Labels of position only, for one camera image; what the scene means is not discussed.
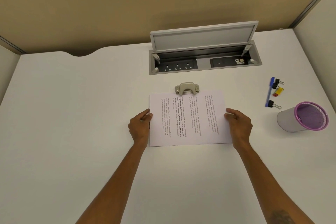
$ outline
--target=power socket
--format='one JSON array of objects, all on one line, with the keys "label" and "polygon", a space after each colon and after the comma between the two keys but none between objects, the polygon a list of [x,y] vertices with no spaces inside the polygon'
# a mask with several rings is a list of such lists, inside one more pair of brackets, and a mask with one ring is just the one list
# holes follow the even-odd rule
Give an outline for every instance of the power socket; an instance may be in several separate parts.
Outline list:
[{"label": "power socket", "polygon": [[160,60],[160,64],[157,67],[159,69],[158,73],[191,70],[198,68],[196,59],[167,61],[167,62],[165,62],[164,60]]}]

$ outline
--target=right hand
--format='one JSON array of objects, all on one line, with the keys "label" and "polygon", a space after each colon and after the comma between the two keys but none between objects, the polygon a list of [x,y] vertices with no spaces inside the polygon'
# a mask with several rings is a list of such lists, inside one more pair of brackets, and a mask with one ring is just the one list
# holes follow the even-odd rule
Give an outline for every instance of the right hand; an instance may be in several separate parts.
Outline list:
[{"label": "right hand", "polygon": [[224,114],[224,117],[229,122],[233,147],[240,150],[242,147],[249,146],[252,130],[251,119],[234,109],[227,108],[226,111],[228,113]]}]

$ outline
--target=tattoo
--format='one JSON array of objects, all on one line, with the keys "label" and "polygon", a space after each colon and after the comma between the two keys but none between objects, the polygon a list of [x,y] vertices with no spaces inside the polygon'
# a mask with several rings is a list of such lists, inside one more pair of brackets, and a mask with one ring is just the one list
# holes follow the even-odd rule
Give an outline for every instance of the tattoo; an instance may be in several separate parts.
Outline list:
[{"label": "tattoo", "polygon": [[285,210],[274,211],[270,218],[272,224],[295,224]]}]

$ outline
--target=yellow clip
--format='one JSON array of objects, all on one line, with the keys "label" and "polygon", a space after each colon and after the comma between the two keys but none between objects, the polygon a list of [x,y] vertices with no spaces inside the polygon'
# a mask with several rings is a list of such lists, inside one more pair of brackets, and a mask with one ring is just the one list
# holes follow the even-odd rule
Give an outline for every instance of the yellow clip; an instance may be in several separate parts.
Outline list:
[{"label": "yellow clip", "polygon": [[278,95],[281,94],[281,92],[282,92],[283,90],[284,90],[284,89],[281,88],[281,87],[277,88],[277,89],[274,91],[274,93],[273,93],[272,96],[277,97]]}]

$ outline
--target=pencil holder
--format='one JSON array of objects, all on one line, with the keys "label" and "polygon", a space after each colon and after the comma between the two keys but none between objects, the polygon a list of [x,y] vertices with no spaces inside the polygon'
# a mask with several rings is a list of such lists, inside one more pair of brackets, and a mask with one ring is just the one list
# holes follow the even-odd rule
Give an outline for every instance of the pencil holder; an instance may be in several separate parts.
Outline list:
[{"label": "pencil holder", "polygon": [[325,129],[329,119],[325,110],[312,102],[301,102],[290,109],[281,111],[276,118],[279,126],[287,132]]}]

